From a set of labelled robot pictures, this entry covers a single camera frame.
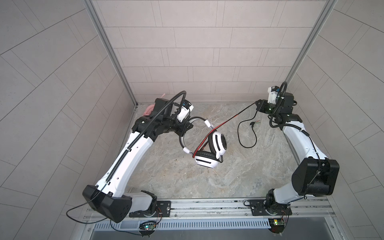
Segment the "pink headphones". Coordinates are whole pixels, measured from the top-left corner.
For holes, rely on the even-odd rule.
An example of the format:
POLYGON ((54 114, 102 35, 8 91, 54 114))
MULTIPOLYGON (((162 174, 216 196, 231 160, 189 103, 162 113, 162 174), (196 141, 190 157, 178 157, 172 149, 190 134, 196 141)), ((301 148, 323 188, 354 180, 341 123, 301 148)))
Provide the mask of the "pink headphones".
POLYGON ((158 110, 156 108, 156 103, 153 103, 146 108, 146 110, 143 113, 143 117, 149 117, 153 114, 153 112, 155 112, 155 113, 158 112, 158 110))

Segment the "white black headphones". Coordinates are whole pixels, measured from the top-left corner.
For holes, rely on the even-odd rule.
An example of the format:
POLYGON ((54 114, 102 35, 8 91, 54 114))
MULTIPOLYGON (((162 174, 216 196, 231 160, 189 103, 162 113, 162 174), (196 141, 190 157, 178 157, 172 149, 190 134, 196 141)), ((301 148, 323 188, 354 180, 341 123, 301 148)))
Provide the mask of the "white black headphones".
POLYGON ((183 131, 184 133, 179 137, 181 147, 185 153, 193 156, 193 159, 196 161, 197 165, 213 169, 219 163, 223 162, 223 155, 227 151, 226 138, 222 133, 218 132, 217 129, 208 120, 202 117, 192 117, 187 121, 187 125, 183 131), (184 135, 188 129, 193 127, 192 123, 197 120, 204 121, 205 125, 210 128, 211 131, 203 141, 203 144, 198 148, 196 153, 194 153, 186 147, 184 142, 184 135))

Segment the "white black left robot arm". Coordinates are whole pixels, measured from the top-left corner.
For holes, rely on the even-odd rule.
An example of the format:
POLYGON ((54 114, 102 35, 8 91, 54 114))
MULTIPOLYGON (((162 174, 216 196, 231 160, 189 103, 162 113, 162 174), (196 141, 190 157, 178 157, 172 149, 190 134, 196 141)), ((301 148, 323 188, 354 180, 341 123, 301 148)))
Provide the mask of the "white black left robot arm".
POLYGON ((166 99, 156 99, 152 111, 135 121, 126 145, 107 173, 95 185, 83 190, 90 207, 115 223, 134 212, 152 215, 157 196, 148 191, 126 195, 125 188, 139 161, 159 135, 169 132, 181 135, 187 130, 187 119, 193 108, 187 100, 170 104, 166 99))

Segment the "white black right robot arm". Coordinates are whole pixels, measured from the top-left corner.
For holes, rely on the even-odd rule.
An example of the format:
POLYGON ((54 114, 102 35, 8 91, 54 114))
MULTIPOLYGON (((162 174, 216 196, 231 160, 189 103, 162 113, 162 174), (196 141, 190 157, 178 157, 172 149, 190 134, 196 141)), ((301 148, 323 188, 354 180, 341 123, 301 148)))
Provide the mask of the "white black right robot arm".
POLYGON ((280 213, 297 200, 332 195, 340 170, 339 163, 328 158, 317 147, 305 129, 303 120, 292 112, 295 104, 294 96, 290 93, 277 94, 271 103, 267 100, 256 102, 257 110, 269 116, 270 127, 283 131, 299 162, 287 184, 268 191, 265 208, 271 215, 280 213))

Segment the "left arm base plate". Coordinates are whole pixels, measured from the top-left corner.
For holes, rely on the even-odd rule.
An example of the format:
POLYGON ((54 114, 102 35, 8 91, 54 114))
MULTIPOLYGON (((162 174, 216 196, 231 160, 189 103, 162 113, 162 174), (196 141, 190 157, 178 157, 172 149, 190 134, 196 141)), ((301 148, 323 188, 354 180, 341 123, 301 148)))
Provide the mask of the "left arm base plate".
POLYGON ((130 218, 155 218, 155 217, 169 217, 171 211, 171 201, 157 201, 156 206, 154 208, 154 212, 151 210, 147 211, 136 211, 133 213, 129 213, 130 218))

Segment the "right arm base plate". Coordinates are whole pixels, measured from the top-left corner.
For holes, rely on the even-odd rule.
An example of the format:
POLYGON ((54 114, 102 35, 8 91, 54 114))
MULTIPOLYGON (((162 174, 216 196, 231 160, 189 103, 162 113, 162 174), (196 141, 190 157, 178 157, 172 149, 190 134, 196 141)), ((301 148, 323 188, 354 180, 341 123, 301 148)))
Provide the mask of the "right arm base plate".
POLYGON ((244 206, 251 209, 253 216, 290 216, 292 210, 288 205, 277 203, 268 204, 266 199, 250 199, 244 201, 244 206))

